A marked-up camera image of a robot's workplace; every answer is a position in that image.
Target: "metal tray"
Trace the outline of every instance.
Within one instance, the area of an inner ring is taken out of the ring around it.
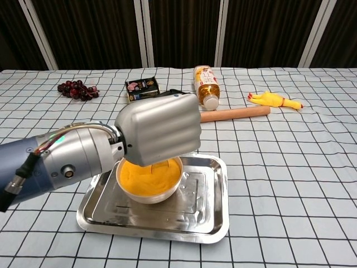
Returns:
[[[87,231],[195,243],[220,241],[229,228],[227,168],[210,155],[181,156],[178,190],[158,204],[140,204],[118,186],[114,169],[93,177],[77,211]]]

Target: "plastic bottle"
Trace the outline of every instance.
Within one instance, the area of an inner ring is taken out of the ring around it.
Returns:
[[[208,110],[216,110],[219,105],[219,86],[211,67],[196,66],[194,69],[195,90],[200,103]]]

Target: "metal connector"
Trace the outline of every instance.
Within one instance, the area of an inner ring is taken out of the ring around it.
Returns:
[[[22,178],[22,177],[16,175],[12,179],[12,181],[10,181],[8,183],[8,185],[5,187],[5,191],[7,191],[8,193],[11,193],[11,194],[18,195],[22,189],[22,186],[23,186],[25,180],[26,180],[25,178]]]

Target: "white bottle cap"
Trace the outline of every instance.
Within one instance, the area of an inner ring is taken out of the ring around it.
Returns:
[[[203,105],[208,111],[216,110],[219,105],[219,100],[216,95],[209,95],[203,99]]]

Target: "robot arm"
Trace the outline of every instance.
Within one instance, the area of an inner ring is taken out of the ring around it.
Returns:
[[[146,166],[198,149],[198,107],[192,94],[141,100],[127,105],[112,127],[73,124],[0,145],[0,211],[107,172],[122,157]],[[19,169],[24,163],[29,170]]]

